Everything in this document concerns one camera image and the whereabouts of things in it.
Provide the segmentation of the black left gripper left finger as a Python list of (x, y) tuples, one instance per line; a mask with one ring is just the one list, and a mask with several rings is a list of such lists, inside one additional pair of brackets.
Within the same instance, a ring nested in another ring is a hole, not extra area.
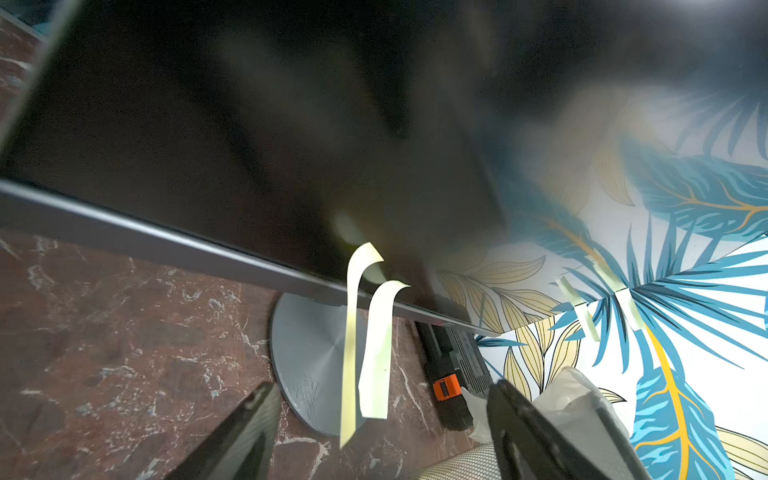
[(168, 479), (265, 479), (281, 412), (279, 387), (264, 382), (173, 471)]

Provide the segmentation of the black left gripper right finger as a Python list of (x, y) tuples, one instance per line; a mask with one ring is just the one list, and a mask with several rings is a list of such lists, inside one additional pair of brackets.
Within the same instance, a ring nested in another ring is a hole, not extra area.
[(597, 391), (547, 419), (511, 383), (490, 388), (487, 414), (503, 479), (648, 479), (612, 405)]

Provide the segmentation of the edge sticky note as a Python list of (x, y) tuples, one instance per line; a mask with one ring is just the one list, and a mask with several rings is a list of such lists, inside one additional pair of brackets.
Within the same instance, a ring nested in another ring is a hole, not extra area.
[(358, 381), (360, 412), (366, 419), (388, 417), (393, 309), (397, 294), (406, 288), (408, 285), (399, 280), (389, 280), (376, 289), (371, 299)]
[(359, 285), (365, 270), (383, 261), (383, 257), (371, 242), (360, 245), (351, 255), (346, 272), (346, 321), (344, 335), (341, 419), (339, 447), (343, 448), (352, 438), (357, 425), (356, 394), (356, 344), (357, 302)]
[(629, 287), (614, 274), (604, 260), (594, 260), (593, 265), (598, 276), (607, 284), (611, 295), (618, 301), (621, 312), (624, 314), (630, 328), (640, 331), (645, 327), (639, 309), (632, 297)]
[(593, 322), (593, 317), (589, 311), (587, 301), (576, 292), (575, 288), (565, 277), (559, 278), (557, 280), (557, 285), (567, 297), (568, 302), (572, 305), (585, 337), (593, 342), (599, 342), (600, 336)]

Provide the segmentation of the grey round monitor stand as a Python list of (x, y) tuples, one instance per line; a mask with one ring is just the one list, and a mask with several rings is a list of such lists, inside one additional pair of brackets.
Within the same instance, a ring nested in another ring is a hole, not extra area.
[(294, 413), (310, 428), (340, 434), (346, 307), (285, 293), (270, 325), (273, 372)]

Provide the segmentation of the black flat computer monitor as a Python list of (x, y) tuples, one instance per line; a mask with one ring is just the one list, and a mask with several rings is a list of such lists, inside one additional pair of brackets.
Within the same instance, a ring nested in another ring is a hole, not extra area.
[(1, 224), (504, 332), (767, 228), (763, 1), (65, 1)]

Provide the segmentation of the grey mesh waste bin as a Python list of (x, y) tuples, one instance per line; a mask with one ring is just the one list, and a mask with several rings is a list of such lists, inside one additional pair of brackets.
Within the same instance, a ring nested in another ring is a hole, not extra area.
[(500, 480), (494, 447), (482, 444), (434, 465), (414, 472), (416, 480)]

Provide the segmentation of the clear plastic bin liner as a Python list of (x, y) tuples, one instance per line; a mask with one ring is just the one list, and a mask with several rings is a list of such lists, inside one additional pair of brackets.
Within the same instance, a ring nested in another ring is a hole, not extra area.
[[(530, 401), (532, 401), (537, 409), (544, 413), (547, 419), (549, 419), (552, 423), (556, 423), (557, 420), (555, 418), (555, 414), (559, 411), (565, 410), (570, 403), (584, 396), (588, 390), (597, 391), (604, 397), (599, 389), (594, 384), (592, 384), (592, 382), (589, 381), (585, 375), (574, 368), (567, 367), (552, 381), (548, 387), (545, 388), (543, 393), (541, 393), (536, 399)], [(486, 438), (480, 442), (480, 445), (493, 445), (490, 423), (487, 414), (488, 396), (486, 400), (479, 400), (477, 402), (477, 405), (484, 411), (484, 414), (480, 416), (481, 425), (484, 426), (487, 430)], [(612, 414), (620, 423), (621, 428), (629, 439), (628, 433), (615, 414), (613, 406)]]

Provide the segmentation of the black case with orange latches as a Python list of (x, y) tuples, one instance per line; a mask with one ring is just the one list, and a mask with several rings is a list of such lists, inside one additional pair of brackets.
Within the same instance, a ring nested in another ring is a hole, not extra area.
[(492, 384), (474, 336), (426, 323), (417, 323), (416, 330), (425, 352), (425, 378), (441, 425), (452, 431), (470, 428), (473, 418), (462, 390), (486, 400)]

